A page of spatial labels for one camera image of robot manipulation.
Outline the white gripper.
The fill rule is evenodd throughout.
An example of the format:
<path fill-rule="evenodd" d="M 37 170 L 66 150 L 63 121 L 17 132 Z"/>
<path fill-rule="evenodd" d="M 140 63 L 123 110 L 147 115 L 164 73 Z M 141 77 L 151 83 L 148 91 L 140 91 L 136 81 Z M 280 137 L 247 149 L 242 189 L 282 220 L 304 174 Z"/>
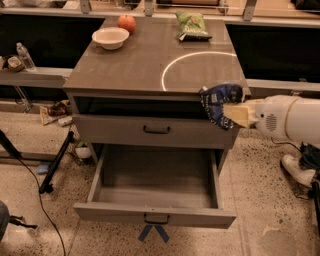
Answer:
<path fill-rule="evenodd" d="M 297 100 L 296 96 L 275 95 L 242 103 L 225 103 L 223 115 L 245 128 L 255 124 L 265 136 L 287 139 L 287 116 Z"/>

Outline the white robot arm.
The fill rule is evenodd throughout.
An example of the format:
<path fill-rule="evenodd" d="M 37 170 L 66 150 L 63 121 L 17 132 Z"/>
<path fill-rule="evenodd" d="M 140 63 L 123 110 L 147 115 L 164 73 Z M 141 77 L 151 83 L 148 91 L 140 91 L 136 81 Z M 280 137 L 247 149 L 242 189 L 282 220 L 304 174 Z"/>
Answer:
<path fill-rule="evenodd" d="M 223 115 L 238 125 L 255 126 L 263 135 L 320 146 L 320 100 L 275 95 L 226 103 Z"/>

